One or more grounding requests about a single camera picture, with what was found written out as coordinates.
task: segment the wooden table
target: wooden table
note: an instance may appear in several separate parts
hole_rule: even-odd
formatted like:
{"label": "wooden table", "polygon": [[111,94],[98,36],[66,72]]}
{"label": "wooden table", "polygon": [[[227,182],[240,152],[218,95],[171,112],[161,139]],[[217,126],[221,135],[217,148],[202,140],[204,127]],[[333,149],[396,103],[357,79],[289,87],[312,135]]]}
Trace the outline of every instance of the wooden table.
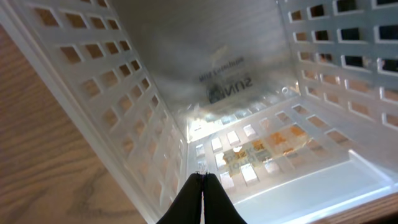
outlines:
{"label": "wooden table", "polygon": [[[145,223],[0,26],[0,223]],[[317,223],[398,211],[391,195]]]}

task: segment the plastic basket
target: plastic basket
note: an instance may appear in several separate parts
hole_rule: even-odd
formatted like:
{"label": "plastic basket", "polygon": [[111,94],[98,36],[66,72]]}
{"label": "plastic basket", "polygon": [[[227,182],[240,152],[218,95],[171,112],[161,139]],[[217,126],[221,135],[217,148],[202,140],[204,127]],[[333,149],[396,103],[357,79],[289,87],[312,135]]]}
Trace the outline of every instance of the plastic basket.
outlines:
{"label": "plastic basket", "polygon": [[[0,2],[3,26],[149,223],[196,171],[219,175],[248,223],[311,222],[396,192],[397,10],[383,0]],[[272,143],[295,131],[302,145]],[[225,164],[258,139],[273,149],[260,166]]]}

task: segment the black object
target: black object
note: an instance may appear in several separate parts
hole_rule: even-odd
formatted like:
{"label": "black object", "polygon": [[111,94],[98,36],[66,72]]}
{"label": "black object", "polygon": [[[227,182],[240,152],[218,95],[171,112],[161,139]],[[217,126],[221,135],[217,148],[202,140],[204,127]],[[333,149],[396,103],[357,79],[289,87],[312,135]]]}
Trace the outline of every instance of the black object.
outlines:
{"label": "black object", "polygon": [[246,223],[214,174],[191,174],[166,214],[157,222],[200,223],[201,196],[205,201],[205,223]]}

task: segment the storage bin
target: storage bin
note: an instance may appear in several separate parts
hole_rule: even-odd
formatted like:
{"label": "storage bin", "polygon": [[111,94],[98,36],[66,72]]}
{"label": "storage bin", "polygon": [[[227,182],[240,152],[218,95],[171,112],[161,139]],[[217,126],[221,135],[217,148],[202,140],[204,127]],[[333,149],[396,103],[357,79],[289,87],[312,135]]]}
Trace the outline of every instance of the storage bin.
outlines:
{"label": "storage bin", "polygon": [[2,0],[0,18],[149,223],[196,171],[248,223],[397,191],[397,1]]}

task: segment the wooden floor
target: wooden floor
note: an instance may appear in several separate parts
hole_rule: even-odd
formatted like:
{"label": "wooden floor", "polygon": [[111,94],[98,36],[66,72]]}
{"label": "wooden floor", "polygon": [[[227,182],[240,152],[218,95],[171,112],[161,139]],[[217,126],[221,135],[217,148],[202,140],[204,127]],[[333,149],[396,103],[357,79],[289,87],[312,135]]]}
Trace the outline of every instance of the wooden floor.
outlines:
{"label": "wooden floor", "polygon": [[[398,195],[317,223],[364,223]],[[0,223],[145,223],[0,26]]]}

